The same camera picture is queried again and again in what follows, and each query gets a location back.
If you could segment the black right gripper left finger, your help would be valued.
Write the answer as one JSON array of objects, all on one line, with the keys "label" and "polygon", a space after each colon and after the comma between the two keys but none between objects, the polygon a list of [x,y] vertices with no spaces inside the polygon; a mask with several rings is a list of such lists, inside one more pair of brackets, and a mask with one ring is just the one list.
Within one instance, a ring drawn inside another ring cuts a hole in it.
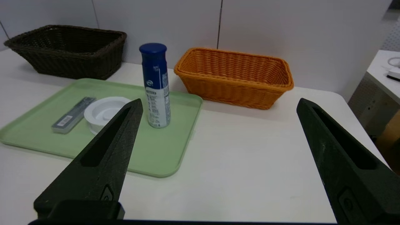
[{"label": "black right gripper left finger", "polygon": [[38,219],[115,220],[143,115],[140,99],[125,104],[34,201]]}]

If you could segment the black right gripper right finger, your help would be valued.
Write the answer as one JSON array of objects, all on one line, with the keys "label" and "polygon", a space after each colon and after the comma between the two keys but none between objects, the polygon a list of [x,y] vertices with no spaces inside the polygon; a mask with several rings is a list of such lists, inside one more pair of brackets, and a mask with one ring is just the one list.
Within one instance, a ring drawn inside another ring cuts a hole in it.
[{"label": "black right gripper right finger", "polygon": [[336,221],[398,225],[399,176],[316,103],[296,112]]}]

